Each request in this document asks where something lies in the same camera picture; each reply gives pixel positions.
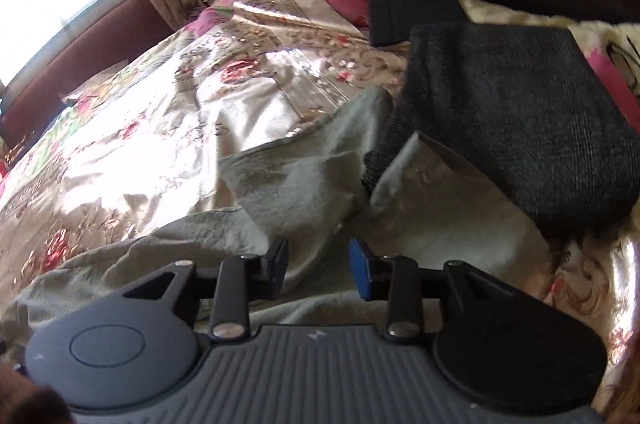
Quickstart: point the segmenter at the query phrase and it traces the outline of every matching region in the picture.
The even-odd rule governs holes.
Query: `wrinkled fabric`
[[[472,166],[418,134],[367,204],[364,154],[391,110],[386,91],[367,89],[301,134],[224,158],[220,175],[239,208],[188,216],[69,260],[17,296],[0,322],[2,338],[24,344],[31,328],[162,265],[191,259],[211,266],[230,255],[263,254],[278,235],[290,249],[283,295],[253,307],[254,327],[382,324],[384,304],[359,300],[351,280],[347,242],[356,235],[378,254],[402,253],[434,268],[464,259],[519,287],[548,266],[548,247],[533,223]],[[426,308],[429,328],[436,328],[437,303]]]
[[[1,182],[0,311],[78,253],[233,206],[220,158],[372,84],[397,92],[405,67],[323,0],[245,0],[197,39],[177,32],[83,95]]]
[[[543,301],[593,328],[609,362],[592,406],[601,414],[640,406],[640,202],[632,215],[604,231],[588,230],[552,245],[553,276]]]
[[[414,130],[458,152],[546,234],[628,216],[640,136],[562,28],[449,23],[412,30],[406,83],[369,190]]]

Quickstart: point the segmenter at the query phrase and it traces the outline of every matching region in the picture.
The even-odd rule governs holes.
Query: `bed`
[[[603,83],[624,83],[620,107],[640,127],[640,72],[628,60],[640,48],[640,0],[460,1],[475,22],[570,29]],[[217,0],[87,90],[0,182],[2,338],[19,348],[69,309],[21,304],[18,293],[54,278],[43,274],[185,215],[232,208],[221,157],[299,133],[366,87],[397,96],[408,47],[371,48],[366,28],[367,0]],[[623,55],[612,57],[612,46]],[[640,403],[639,230],[632,214],[604,232],[552,241],[518,285],[607,344],[593,403],[603,414]]]

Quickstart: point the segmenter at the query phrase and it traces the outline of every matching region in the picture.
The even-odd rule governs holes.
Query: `black cushion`
[[[366,155],[369,191],[418,130],[486,174],[545,234],[630,212],[640,136],[567,29],[423,25],[411,42],[401,96]]]
[[[369,42],[408,41],[414,25],[468,22],[458,0],[369,0]]]

